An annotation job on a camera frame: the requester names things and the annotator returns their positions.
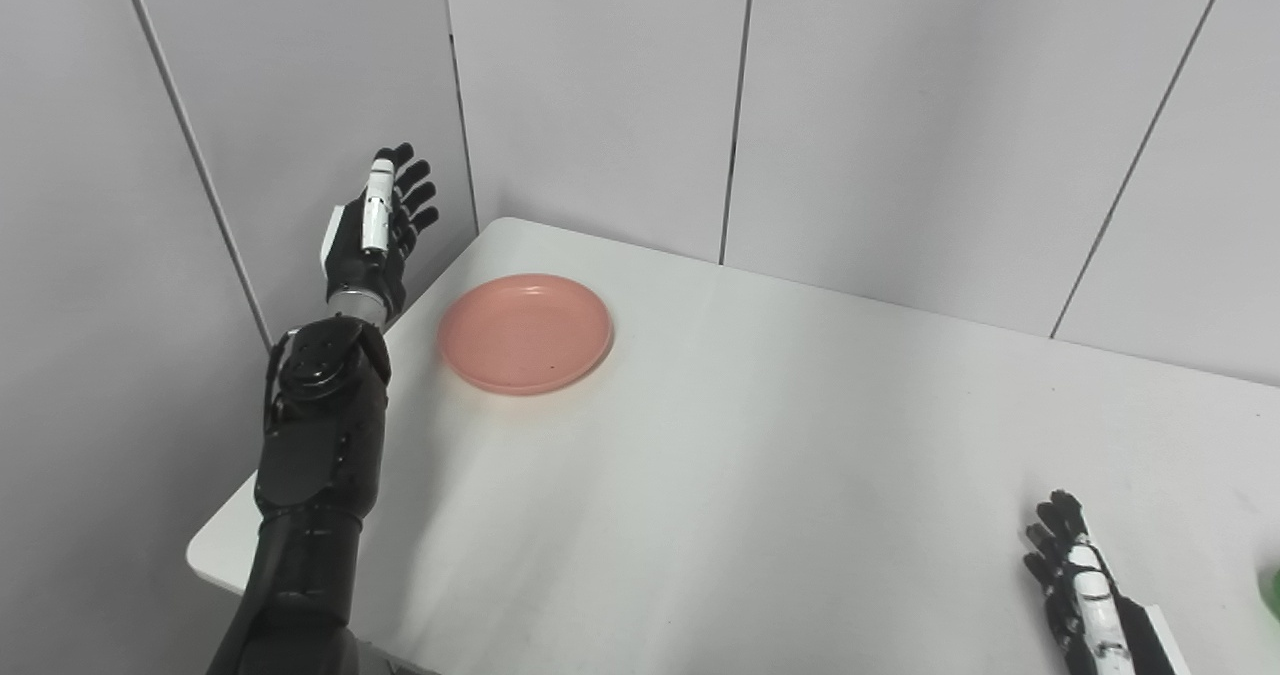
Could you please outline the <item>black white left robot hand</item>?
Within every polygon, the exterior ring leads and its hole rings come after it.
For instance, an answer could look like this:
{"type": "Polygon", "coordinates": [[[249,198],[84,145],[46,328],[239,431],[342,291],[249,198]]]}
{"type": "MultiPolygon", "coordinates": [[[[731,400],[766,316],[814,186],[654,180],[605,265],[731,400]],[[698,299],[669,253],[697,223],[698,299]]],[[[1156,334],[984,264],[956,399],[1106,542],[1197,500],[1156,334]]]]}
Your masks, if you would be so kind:
{"type": "Polygon", "coordinates": [[[321,247],[332,314],[385,327],[403,313],[406,264],[440,218],[430,175],[410,142],[379,149],[362,190],[333,210],[321,247]]]}

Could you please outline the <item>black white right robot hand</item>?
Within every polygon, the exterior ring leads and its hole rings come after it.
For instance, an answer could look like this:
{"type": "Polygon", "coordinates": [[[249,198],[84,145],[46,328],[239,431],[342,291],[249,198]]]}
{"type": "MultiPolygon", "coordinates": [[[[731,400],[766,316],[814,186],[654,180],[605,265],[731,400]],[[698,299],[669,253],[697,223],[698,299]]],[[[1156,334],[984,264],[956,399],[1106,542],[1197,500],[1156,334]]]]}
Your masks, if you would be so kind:
{"type": "Polygon", "coordinates": [[[1036,506],[1021,558],[1070,674],[1188,674],[1167,619],[1120,592],[1080,501],[1052,491],[1036,506]]]}

